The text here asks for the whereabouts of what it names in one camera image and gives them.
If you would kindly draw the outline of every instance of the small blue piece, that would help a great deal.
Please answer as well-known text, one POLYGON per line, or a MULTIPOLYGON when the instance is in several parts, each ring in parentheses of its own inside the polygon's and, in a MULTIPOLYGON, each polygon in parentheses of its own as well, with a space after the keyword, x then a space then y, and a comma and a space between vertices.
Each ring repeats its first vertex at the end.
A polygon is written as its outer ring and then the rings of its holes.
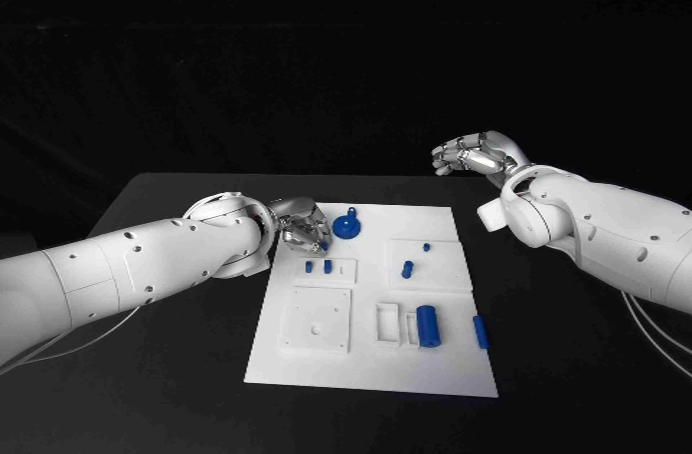
POLYGON ((413 272, 414 272, 414 263, 412 261, 407 261, 404 263, 404 271, 401 272, 401 277, 404 279, 409 279, 412 277, 413 272))
POLYGON ((476 327, 476 337, 479 338, 479 346, 482 349, 488 349, 488 334, 487 326, 484 325, 484 318, 481 316, 474 317, 474 326, 476 327))
POLYGON ((347 216, 337 218, 332 225, 335 236, 342 239, 354 239, 361 234, 361 221, 357 218, 357 208, 350 207, 347 216))
POLYGON ((422 347, 438 347, 440 341, 440 329, 438 328, 438 313, 433 306, 422 306, 416 310, 419 320, 419 339, 422 347))

